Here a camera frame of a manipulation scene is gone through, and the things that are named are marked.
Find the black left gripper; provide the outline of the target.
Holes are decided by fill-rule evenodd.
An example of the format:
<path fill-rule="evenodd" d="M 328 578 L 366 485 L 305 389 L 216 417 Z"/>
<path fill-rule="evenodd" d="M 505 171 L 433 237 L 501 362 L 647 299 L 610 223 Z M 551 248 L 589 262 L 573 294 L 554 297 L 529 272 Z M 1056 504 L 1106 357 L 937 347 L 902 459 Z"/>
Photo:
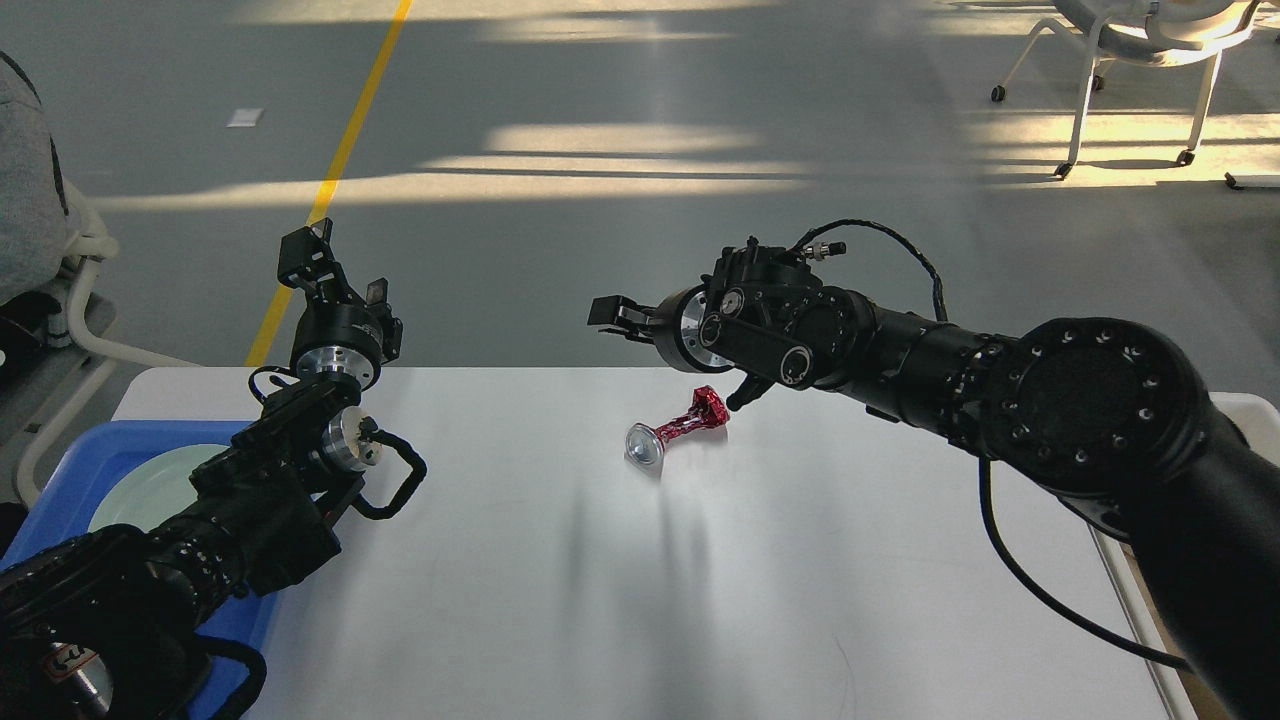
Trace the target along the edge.
<path fill-rule="evenodd" d="M 291 350 L 291 370 L 298 378 L 330 372 L 372 387 L 384 363 L 401 356 L 403 322 L 388 299 L 389 282 L 378 278 L 356 302 L 344 268 L 332 247 L 333 219 L 323 218 L 280 240 L 279 283 L 298 290 L 306 304 Z"/>

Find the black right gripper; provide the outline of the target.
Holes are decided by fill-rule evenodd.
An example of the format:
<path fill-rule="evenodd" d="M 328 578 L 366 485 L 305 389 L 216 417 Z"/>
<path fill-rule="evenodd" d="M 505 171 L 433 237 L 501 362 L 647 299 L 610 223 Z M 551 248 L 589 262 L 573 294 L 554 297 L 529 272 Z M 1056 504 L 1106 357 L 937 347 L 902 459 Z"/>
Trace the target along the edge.
<path fill-rule="evenodd" d="M 700 327 L 707 313 L 707 288 L 695 286 L 667 296 L 657 307 L 623 295 L 595 297 L 588 327 L 603 334 L 653 345 L 660 359 L 678 372 L 718 374 L 733 366 L 701 345 Z"/>

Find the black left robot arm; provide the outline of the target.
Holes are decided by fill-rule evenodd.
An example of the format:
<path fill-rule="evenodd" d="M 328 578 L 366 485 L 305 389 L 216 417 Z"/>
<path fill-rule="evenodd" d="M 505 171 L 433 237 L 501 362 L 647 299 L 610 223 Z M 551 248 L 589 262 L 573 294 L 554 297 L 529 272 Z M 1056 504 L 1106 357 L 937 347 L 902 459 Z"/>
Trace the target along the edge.
<path fill-rule="evenodd" d="M 300 290 L 287 375 L 228 448 L 191 474 L 196 500 L 152 530 L 111 524 L 3 573 L 5 719 L 178 719 L 216 659 L 246 678 L 214 710 L 241 719 L 268 670 L 260 651 L 205 635 L 230 598 L 300 584 L 340 552 L 348 511 L 387 520 L 428 475 L 412 445 L 360 406 L 401 354 L 378 279 L 356 292 L 323 218 L 282 240 L 279 282 Z"/>

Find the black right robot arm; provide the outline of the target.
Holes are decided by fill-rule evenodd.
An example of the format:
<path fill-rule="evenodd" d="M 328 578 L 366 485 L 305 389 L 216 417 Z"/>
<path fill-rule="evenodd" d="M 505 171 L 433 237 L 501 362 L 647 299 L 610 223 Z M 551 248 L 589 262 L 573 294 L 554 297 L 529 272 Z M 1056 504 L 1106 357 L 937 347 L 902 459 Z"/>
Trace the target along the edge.
<path fill-rule="evenodd" d="M 1059 318 L 1023 337 L 877 306 L 812 266 L 845 252 L 809 229 L 788 247 L 749 238 L 712 273 L 655 306 L 594 299 L 588 324 L 655 347 L 680 372 L 745 378 L 736 411 L 772 387 L 856 400 L 934 433 L 979 461 L 980 512 L 1011 574 L 1070 623 L 1189 673 L 1234 719 L 1275 719 L 1279 691 L 1279 470 L 1210 397 L 1165 334 L 1114 318 Z M 1121 638 L 1036 584 L 995 525 L 993 461 L 1128 544 L 1178 656 Z"/>

